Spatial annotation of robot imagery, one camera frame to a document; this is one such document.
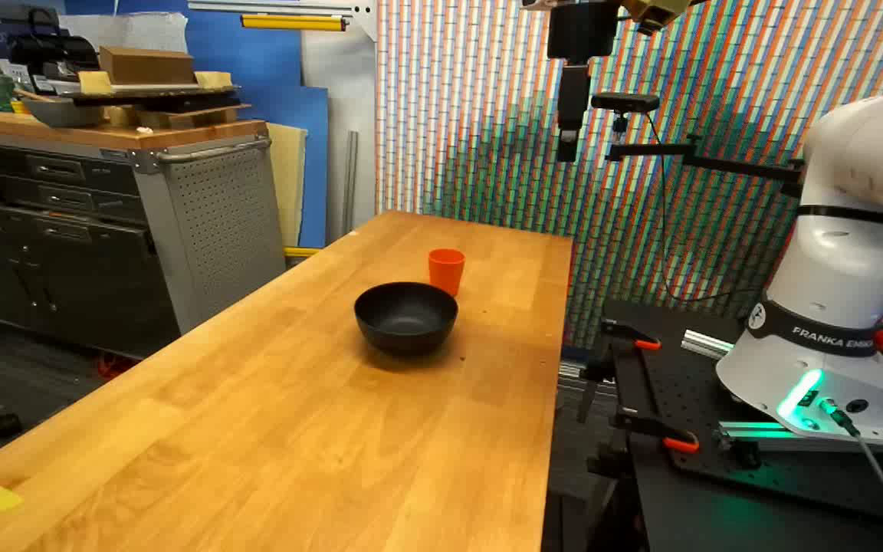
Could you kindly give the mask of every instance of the floor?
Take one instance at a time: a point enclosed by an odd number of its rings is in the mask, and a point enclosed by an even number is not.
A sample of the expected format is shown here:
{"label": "floor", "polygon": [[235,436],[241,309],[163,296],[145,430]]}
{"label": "floor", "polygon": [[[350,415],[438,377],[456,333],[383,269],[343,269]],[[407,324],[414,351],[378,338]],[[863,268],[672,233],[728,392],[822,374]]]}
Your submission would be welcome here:
{"label": "floor", "polygon": [[[547,510],[543,552],[583,552],[591,524],[591,492],[608,492],[603,479],[591,479],[586,461],[610,437],[608,416],[616,406],[613,386],[597,386],[590,420],[580,424],[583,382],[576,368],[562,368],[557,420],[551,452],[551,492]],[[23,430],[37,426],[64,406],[101,382],[95,351],[37,341],[0,324],[0,415],[12,412]]]}

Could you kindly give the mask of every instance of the butcher block countertop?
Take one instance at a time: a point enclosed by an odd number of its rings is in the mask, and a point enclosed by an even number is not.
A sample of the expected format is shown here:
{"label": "butcher block countertop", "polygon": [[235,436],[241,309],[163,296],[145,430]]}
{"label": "butcher block countertop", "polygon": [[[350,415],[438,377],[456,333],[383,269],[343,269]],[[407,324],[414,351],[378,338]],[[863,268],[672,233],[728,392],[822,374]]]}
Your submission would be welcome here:
{"label": "butcher block countertop", "polygon": [[154,128],[151,135],[125,128],[49,128],[33,115],[0,114],[0,137],[23,137],[29,144],[80,144],[104,149],[163,149],[182,144],[254,137],[267,135],[258,120],[198,124],[198,128]]}
{"label": "butcher block countertop", "polygon": [[[465,251],[419,363],[354,300]],[[0,452],[0,550],[537,552],[569,243],[380,214]]]}

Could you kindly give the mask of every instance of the green light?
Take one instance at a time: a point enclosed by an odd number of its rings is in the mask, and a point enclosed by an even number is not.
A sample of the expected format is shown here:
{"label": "green light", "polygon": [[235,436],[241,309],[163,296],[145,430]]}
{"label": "green light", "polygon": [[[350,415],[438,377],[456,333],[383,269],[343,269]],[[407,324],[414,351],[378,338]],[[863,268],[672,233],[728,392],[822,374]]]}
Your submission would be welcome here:
{"label": "green light", "polygon": [[805,430],[805,424],[800,420],[796,406],[800,406],[800,398],[802,398],[808,388],[816,388],[820,381],[822,381],[822,370],[820,370],[820,368],[805,370],[805,374],[800,377],[800,382],[778,400],[778,416],[788,420],[788,424],[794,424],[794,426],[802,426],[802,430]]}

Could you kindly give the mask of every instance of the gray drawer cabinet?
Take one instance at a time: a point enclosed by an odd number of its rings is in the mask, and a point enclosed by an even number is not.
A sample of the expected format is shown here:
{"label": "gray drawer cabinet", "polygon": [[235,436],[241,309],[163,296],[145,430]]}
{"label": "gray drawer cabinet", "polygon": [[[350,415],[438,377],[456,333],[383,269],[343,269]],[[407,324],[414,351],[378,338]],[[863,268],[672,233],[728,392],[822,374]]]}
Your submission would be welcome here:
{"label": "gray drawer cabinet", "polygon": [[135,356],[279,274],[265,133],[158,149],[0,133],[0,321]]}

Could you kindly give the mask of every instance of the workbench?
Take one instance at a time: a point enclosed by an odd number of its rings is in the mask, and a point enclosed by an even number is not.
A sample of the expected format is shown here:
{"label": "workbench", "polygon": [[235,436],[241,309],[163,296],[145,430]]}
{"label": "workbench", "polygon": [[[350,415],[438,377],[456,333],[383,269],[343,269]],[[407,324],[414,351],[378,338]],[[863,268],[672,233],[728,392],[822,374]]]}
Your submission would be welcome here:
{"label": "workbench", "polygon": [[279,275],[265,121],[49,128],[0,114],[0,321],[145,356]]}
{"label": "workbench", "polygon": [[[662,348],[668,348],[664,358],[677,356],[684,327],[718,333],[718,321],[712,324],[706,317],[656,306],[613,304],[608,317],[660,338]],[[616,347],[613,351],[619,406],[656,415],[640,356],[631,347]],[[635,479],[621,485],[635,485],[635,502],[652,552],[883,550],[881,519],[681,473],[656,437],[643,436],[630,436],[630,458]]]}
{"label": "workbench", "polygon": [[[426,358],[354,300],[461,248]],[[0,550],[537,552],[569,243],[380,214],[0,452]]]}

